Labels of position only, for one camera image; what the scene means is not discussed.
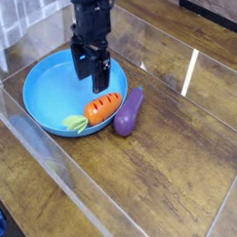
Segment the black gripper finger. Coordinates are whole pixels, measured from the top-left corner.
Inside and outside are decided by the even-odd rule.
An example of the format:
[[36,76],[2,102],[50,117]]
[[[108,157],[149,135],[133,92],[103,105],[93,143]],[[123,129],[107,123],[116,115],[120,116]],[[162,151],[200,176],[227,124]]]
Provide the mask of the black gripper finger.
[[71,37],[71,54],[74,61],[77,77],[79,80],[91,75],[90,54],[91,48],[84,44],[76,35]]
[[92,59],[93,92],[98,94],[109,86],[109,74],[111,69],[110,54],[106,49],[97,50]]

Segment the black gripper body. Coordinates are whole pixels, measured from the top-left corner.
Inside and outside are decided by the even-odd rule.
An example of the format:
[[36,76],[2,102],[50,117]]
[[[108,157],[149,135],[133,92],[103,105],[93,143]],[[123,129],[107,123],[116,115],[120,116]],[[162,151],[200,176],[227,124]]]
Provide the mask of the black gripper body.
[[71,0],[75,23],[71,30],[81,44],[105,48],[107,34],[111,29],[110,10],[114,1],[110,0]]

